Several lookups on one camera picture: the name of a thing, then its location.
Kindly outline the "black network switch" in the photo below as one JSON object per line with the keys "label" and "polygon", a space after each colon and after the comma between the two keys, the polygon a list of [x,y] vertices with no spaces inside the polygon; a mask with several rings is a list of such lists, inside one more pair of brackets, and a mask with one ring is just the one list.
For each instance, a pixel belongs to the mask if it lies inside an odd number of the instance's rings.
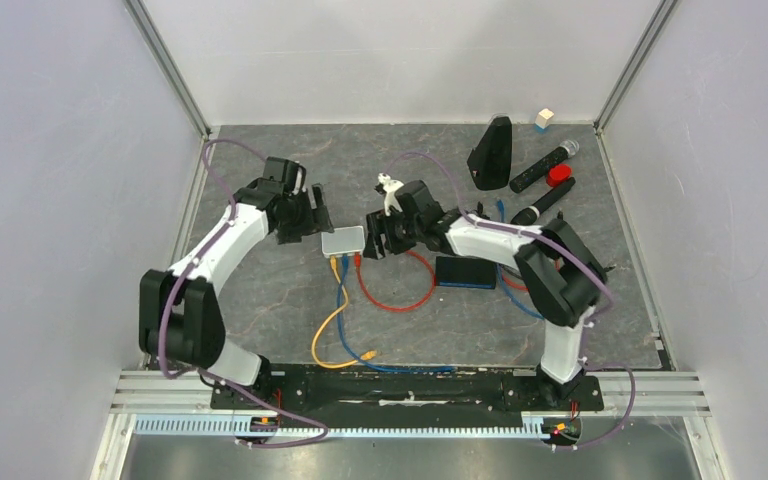
{"label": "black network switch", "polygon": [[437,286],[493,290],[497,285],[495,264],[488,260],[438,256],[434,268]]}

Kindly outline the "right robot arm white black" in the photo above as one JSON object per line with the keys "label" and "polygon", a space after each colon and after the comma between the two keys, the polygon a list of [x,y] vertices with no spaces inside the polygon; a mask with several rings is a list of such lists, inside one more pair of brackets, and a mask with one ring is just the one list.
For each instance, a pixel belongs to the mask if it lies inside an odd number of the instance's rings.
{"label": "right robot arm white black", "polygon": [[562,408],[578,393],[575,380],[584,323],[608,298],[604,267],[564,220],[517,226],[455,208],[444,210],[421,180],[403,183],[380,174],[376,191],[382,209],[367,215],[363,255],[380,259],[423,244],[450,256],[482,259],[518,270],[545,326],[538,364],[540,400]]}

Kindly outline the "white network switch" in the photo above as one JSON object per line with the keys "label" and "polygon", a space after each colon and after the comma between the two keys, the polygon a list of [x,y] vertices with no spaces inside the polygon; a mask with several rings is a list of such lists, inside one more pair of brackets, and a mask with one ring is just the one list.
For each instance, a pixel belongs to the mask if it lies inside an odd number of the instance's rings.
{"label": "white network switch", "polygon": [[321,234],[321,251],[326,258],[362,253],[366,236],[362,225],[335,228]]}

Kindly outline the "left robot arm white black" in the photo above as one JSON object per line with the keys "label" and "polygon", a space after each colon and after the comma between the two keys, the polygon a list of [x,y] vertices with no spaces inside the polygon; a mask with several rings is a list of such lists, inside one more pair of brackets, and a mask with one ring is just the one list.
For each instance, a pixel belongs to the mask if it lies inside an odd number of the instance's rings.
{"label": "left robot arm white black", "polygon": [[273,235],[280,244],[332,232],[321,185],[306,188],[299,163],[266,159],[262,175],[230,197],[216,225],[182,259],[139,283],[138,344],[157,359],[204,369],[236,384],[251,408],[267,405],[268,360],[227,337],[218,296],[244,257]]}

